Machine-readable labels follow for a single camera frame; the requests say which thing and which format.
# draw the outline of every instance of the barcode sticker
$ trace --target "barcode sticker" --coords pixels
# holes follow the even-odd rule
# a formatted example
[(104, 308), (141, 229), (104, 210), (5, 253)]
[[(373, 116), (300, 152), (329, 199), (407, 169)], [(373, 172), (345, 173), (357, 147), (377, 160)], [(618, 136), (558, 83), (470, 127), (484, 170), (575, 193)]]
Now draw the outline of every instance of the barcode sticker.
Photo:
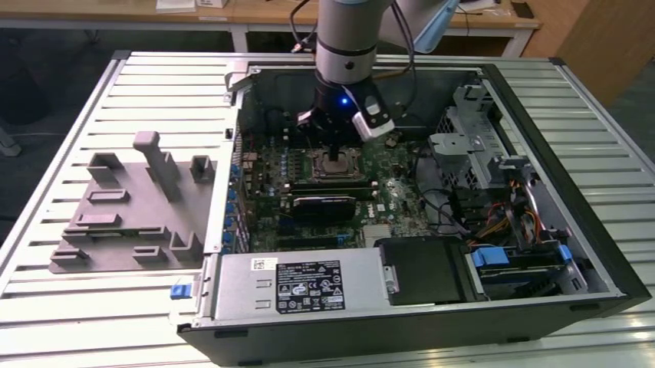
[(227, 21), (225, 17), (197, 17), (199, 21)]
[(251, 271), (273, 271), (277, 265), (277, 258), (252, 258)]

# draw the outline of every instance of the wooden table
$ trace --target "wooden table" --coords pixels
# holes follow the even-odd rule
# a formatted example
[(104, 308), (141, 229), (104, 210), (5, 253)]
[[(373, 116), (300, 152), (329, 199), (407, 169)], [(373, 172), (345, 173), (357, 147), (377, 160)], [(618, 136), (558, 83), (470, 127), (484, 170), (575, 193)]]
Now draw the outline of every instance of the wooden table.
[[(291, 31), (288, 13), (297, 1), (229, 0), (225, 8), (156, 14), (156, 0), (1, 0), (0, 28), (228, 31), (235, 51), (248, 52), (248, 32)], [(315, 0), (297, 13), (299, 31), (312, 28), (317, 7)], [(510, 38), (503, 56), (519, 57), (542, 23), (536, 19), (518, 18), (508, 0), (503, 0), (500, 8), (510, 14), (455, 15), (446, 35)]]

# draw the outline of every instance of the cpu socket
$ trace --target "cpu socket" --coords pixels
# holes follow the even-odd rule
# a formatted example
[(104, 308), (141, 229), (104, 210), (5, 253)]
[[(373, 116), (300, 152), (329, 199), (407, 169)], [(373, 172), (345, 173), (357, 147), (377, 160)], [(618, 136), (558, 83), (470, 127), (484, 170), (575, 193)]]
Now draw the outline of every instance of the cpu socket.
[(337, 160), (329, 160), (325, 149), (315, 149), (312, 158), (312, 178), (317, 182), (333, 180), (359, 180), (364, 177), (359, 171), (359, 151), (353, 148), (339, 151)]

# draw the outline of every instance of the power supply label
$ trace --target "power supply label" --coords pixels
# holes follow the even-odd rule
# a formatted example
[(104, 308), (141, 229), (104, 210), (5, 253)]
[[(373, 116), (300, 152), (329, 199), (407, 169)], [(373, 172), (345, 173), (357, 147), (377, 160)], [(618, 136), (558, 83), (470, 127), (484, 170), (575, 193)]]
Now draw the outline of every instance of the power supply label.
[(280, 314), (345, 309), (339, 261), (277, 264), (276, 303)]

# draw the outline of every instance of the metal grating table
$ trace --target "metal grating table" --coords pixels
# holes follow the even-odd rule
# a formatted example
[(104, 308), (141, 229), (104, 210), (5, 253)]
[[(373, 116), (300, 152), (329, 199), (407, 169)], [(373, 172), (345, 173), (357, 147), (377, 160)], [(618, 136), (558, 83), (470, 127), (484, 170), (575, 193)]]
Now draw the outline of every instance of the metal grating table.
[[(385, 61), (401, 57), (380, 56)], [(52, 274), (49, 256), (91, 176), (93, 152), (131, 150), (139, 130), (161, 133), (177, 161), (217, 156), (235, 111), (223, 102), (235, 61), (308, 61), (287, 54), (132, 53), (112, 60), (23, 215), (0, 249), (0, 367), (215, 366), (177, 337), (196, 301), (169, 286), (197, 270)], [(548, 60), (419, 57), (494, 62), (552, 145), (651, 293), (655, 293), (655, 167), (567, 67)], [(518, 145), (516, 137), (510, 134)], [(655, 300), (586, 320), (542, 340), (335, 359), (284, 366), (646, 366), (655, 349)]]

